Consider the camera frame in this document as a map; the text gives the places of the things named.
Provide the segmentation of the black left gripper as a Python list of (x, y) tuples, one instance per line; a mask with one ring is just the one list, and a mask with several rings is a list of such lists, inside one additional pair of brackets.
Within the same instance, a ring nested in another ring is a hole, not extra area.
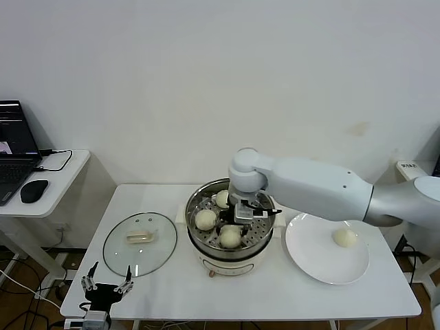
[(125, 281), (117, 286), (103, 283), (95, 283), (94, 274), (98, 267), (96, 261), (89, 269), (86, 276), (81, 279), (81, 285), (85, 292), (85, 299), (90, 302), (92, 311), (110, 311), (114, 303), (119, 302), (119, 294), (126, 295), (133, 288), (131, 266), (127, 267)]

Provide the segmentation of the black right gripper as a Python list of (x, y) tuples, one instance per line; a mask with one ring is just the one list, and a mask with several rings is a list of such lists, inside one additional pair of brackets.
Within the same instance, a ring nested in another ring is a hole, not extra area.
[(234, 226), (241, 226), (241, 239), (243, 242), (248, 243), (249, 242), (249, 231), (251, 228), (250, 224), (243, 224), (238, 223), (235, 219), (235, 211), (233, 210), (222, 210), (219, 213), (219, 219), (220, 221), (215, 227), (215, 232), (217, 233), (217, 236), (220, 237), (221, 235), (221, 229), (225, 224), (228, 225), (234, 225)]

